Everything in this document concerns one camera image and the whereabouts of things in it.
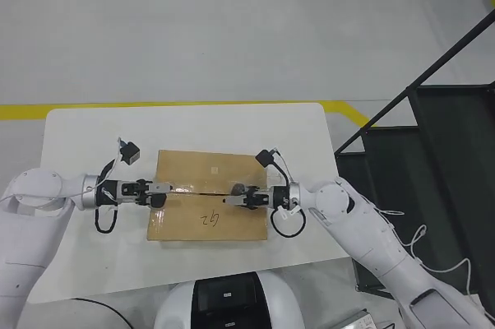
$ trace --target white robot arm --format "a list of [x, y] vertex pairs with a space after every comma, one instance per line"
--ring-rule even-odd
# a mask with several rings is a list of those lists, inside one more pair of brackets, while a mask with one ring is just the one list
[[[131, 165], [137, 160], [139, 149], [134, 144], [119, 140], [118, 144], [122, 161]], [[100, 176], [64, 179], [50, 170], [32, 169], [10, 182], [0, 200], [1, 329], [16, 327], [32, 287], [58, 250], [75, 207], [82, 211], [126, 202], [154, 208], [164, 205], [166, 193], [172, 189], [168, 183], [108, 180], [107, 173], [118, 160], [119, 155]], [[24, 214], [35, 210], [55, 212], [49, 216]]]
[[279, 209], [283, 218], [301, 208], [310, 211], [337, 243], [391, 293], [409, 328], [494, 328], [478, 306], [428, 274], [405, 251], [393, 226], [348, 182], [336, 178], [308, 190], [303, 184], [288, 180], [274, 161], [274, 153], [278, 151], [263, 150], [257, 160], [264, 167], [274, 165], [284, 175], [285, 187], [274, 186], [266, 191], [235, 187], [233, 196], [226, 197], [224, 202]]

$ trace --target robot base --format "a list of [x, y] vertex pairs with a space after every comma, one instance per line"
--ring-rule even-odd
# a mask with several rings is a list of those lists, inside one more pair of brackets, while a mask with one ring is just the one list
[[155, 329], [304, 329], [288, 284], [259, 271], [177, 285], [156, 314]]

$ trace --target cardboard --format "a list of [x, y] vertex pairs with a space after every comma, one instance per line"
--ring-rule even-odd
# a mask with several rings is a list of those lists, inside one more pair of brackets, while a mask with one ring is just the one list
[[173, 192], [164, 208], [151, 211], [148, 240], [266, 240], [266, 209], [250, 211], [225, 205], [236, 183], [266, 187], [266, 171], [253, 155], [160, 151], [156, 181], [169, 182]]

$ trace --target gray floor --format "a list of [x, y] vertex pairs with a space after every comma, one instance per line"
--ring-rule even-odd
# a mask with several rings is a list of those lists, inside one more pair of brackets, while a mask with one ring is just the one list
[[[171, 100], [348, 100], [369, 117], [479, 21], [484, 0], [36, 0], [0, 2], [0, 104]], [[432, 83], [495, 79], [495, 27]], [[327, 114], [334, 148], [357, 127]], [[404, 102], [380, 122], [410, 125]], [[44, 121], [0, 122], [0, 196], [39, 166]], [[358, 142], [348, 151], [362, 148]], [[354, 291], [349, 259], [275, 270], [308, 328], [395, 303]], [[152, 327], [168, 286], [94, 296]], [[124, 328], [77, 301], [27, 305], [19, 328]]]

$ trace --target yellow floor line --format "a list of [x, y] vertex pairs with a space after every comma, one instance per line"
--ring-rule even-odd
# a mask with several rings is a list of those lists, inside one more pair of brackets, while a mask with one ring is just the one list
[[185, 106], [185, 105], [213, 105], [213, 104], [268, 104], [268, 103], [319, 103], [327, 113], [339, 113], [362, 127], [368, 118], [354, 109], [348, 103], [341, 100], [318, 101], [209, 101], [209, 102], [140, 102], [140, 103], [85, 103], [85, 104], [26, 104], [26, 105], [0, 105], [0, 120], [37, 120], [46, 118], [53, 109], [76, 108], [126, 108], [141, 106]]

